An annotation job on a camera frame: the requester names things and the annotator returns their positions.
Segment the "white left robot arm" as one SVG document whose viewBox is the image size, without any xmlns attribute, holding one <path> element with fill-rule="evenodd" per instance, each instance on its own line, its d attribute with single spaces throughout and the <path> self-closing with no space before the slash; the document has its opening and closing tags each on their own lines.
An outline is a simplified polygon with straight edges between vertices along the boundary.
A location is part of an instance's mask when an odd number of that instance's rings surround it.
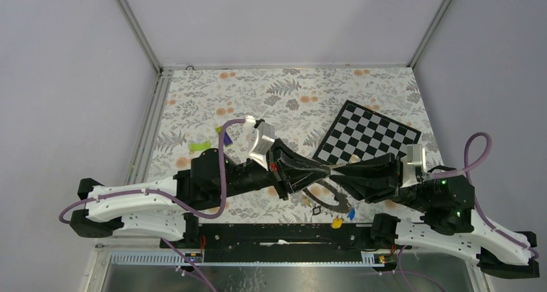
<svg viewBox="0 0 547 292">
<path fill-rule="evenodd" d="M 191 160 L 190 168 L 151 182 L 125 186 L 105 186 L 94 179 L 82 179 L 79 200 L 59 214 L 80 237 L 110 237 L 115 231 L 131 231 L 167 240 L 177 240 L 190 248 L 200 239 L 199 228 L 180 224 L 162 212 L 184 210 L 202 219 L 216 219 L 229 197 L 272 187 L 279 198 L 330 176 L 331 167 L 308 159 L 288 148 L 275 136 L 274 128 L 261 119 L 246 116 L 232 119 L 221 127 L 241 124 L 248 130 L 247 160 L 235 163 L 223 147 L 210 148 Z"/>
</svg>

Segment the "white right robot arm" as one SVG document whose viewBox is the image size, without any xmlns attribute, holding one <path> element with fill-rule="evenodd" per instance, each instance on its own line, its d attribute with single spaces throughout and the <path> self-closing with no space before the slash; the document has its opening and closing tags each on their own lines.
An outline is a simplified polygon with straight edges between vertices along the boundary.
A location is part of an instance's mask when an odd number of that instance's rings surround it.
<svg viewBox="0 0 547 292">
<path fill-rule="evenodd" d="M 407 147 L 367 161 L 343 164 L 330 180 L 353 198 L 373 204 L 384 200 L 420 212 L 419 222 L 376 214 L 370 240 L 378 248 L 412 246 L 432 249 L 474 263 L 483 273 L 504 279 L 537 278 L 539 263 L 532 232 L 513 232 L 479 214 L 475 188 L 464 175 L 442 178 L 426 171 L 425 150 Z"/>
</svg>

